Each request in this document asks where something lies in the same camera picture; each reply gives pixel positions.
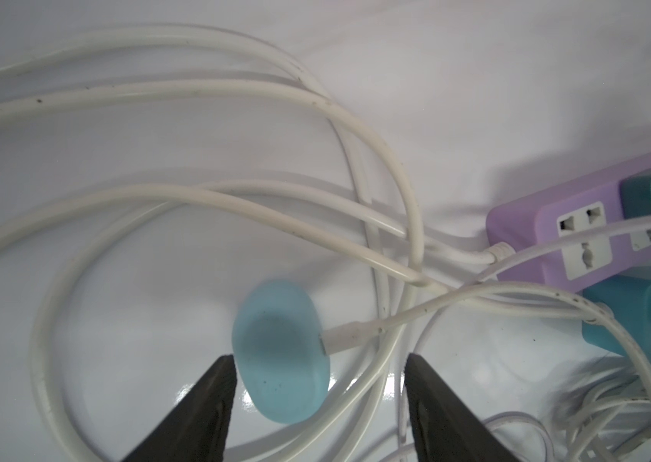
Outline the teal earbud case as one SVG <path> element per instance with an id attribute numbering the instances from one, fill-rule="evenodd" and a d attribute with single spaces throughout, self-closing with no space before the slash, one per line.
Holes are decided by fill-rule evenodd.
<path id="1" fill-rule="evenodd" d="M 238 310 L 232 348 L 248 396 L 265 418 L 299 424 L 325 402 L 330 359 L 315 305 L 300 285 L 257 286 Z"/>

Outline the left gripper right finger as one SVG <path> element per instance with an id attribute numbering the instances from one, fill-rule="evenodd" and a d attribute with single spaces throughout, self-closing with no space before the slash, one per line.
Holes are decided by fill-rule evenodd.
<path id="1" fill-rule="evenodd" d="M 421 355 L 408 355 L 404 385 L 420 461 L 518 461 Z"/>

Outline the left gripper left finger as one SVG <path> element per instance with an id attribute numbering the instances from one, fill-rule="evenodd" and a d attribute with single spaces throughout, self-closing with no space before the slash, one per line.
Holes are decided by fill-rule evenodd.
<path id="1" fill-rule="evenodd" d="M 232 355 L 217 359 L 126 461 L 221 461 L 236 396 Z"/>

